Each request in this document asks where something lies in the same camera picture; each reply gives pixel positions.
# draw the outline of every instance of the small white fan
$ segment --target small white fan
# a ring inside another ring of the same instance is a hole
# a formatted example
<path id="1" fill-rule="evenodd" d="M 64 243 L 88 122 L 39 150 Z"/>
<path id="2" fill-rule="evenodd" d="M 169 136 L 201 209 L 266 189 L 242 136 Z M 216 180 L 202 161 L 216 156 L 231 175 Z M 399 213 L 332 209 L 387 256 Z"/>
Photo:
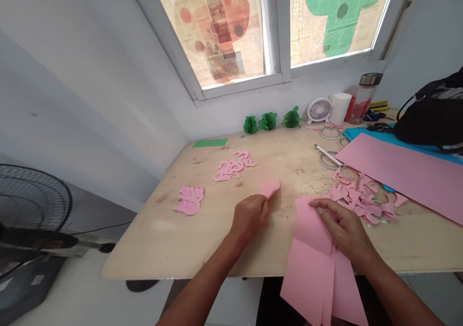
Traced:
<path id="1" fill-rule="evenodd" d="M 328 98 L 317 98 L 307 107 L 307 124 L 325 120 L 329 122 L 328 117 L 331 115 L 333 104 Z"/>

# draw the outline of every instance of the yellow object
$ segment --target yellow object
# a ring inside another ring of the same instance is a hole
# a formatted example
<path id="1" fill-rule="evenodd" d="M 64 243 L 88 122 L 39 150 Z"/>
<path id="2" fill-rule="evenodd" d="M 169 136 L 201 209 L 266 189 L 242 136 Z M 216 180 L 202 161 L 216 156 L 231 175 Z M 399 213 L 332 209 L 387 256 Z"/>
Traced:
<path id="1" fill-rule="evenodd" d="M 379 101 L 379 102 L 370 103 L 368 108 L 371 109 L 371 108 L 375 108 L 375 107 L 385 107 L 387 105 L 388 105 L 387 101 Z"/>
<path id="2" fill-rule="evenodd" d="M 391 108 L 391 106 L 388 104 L 384 107 L 369 107 L 371 110 L 373 111 L 385 111 L 385 110 L 389 110 Z"/>

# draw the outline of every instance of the fan grille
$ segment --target fan grille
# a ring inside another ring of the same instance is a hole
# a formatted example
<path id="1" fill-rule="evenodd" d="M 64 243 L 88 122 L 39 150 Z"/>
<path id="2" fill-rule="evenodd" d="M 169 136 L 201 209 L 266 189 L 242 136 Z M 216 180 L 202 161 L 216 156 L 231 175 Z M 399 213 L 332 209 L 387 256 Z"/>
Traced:
<path id="1" fill-rule="evenodd" d="M 314 121 L 322 121 L 330 114 L 331 109 L 331 103 L 321 99 L 311 105 L 309 109 L 309 117 Z"/>
<path id="2" fill-rule="evenodd" d="M 47 173 L 0 164 L 0 222 L 5 227 L 59 231 L 72 207 L 69 188 Z"/>

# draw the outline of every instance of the right hand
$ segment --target right hand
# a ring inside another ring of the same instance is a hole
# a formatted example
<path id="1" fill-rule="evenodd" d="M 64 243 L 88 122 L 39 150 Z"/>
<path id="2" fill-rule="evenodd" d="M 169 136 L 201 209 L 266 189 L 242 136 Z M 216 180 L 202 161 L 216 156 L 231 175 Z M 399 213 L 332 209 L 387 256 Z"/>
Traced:
<path id="1" fill-rule="evenodd" d="M 356 213 L 328 198 L 314 200 L 309 205 L 317 210 L 336 247 L 360 270 L 365 272 L 381 260 Z"/>

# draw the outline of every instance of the window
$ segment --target window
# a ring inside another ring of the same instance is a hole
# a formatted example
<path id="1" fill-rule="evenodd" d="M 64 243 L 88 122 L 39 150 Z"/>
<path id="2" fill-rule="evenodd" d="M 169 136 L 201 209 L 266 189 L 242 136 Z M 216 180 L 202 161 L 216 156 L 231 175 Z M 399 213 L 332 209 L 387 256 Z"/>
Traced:
<path id="1" fill-rule="evenodd" d="M 193 100 L 379 61 L 404 3 L 137 1 Z"/>

